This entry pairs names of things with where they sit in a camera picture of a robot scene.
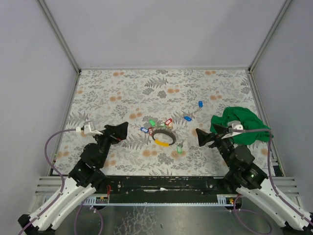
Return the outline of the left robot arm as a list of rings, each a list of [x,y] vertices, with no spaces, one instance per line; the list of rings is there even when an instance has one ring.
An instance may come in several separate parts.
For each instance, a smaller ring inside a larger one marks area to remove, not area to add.
[[[104,130],[98,131],[88,121],[82,127],[73,129],[92,136],[96,142],[84,147],[80,160],[67,177],[60,176],[61,186],[41,207],[19,217],[21,235],[53,235],[67,215],[86,198],[96,192],[110,191],[107,177],[101,169],[110,147],[127,138],[128,125],[128,122],[105,125]]]

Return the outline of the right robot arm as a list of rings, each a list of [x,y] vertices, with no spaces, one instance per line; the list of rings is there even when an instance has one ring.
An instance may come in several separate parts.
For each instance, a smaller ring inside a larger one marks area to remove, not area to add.
[[[224,179],[233,184],[240,196],[248,198],[262,209],[282,229],[285,235],[311,235],[313,214],[289,199],[275,184],[270,172],[265,173],[254,163],[254,156],[245,145],[233,146],[235,136],[251,133],[238,121],[227,127],[215,125],[218,133],[196,129],[199,146],[207,143],[217,148],[229,171]]]

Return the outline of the spiral keyring with yellow handle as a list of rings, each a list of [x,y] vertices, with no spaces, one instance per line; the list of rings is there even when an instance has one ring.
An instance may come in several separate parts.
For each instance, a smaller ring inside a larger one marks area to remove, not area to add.
[[[148,120],[148,127],[141,126],[139,131],[148,134],[156,145],[161,147],[176,146],[178,154],[183,153],[183,142],[179,142],[179,137],[173,129],[173,120],[171,118],[157,122],[154,119]]]

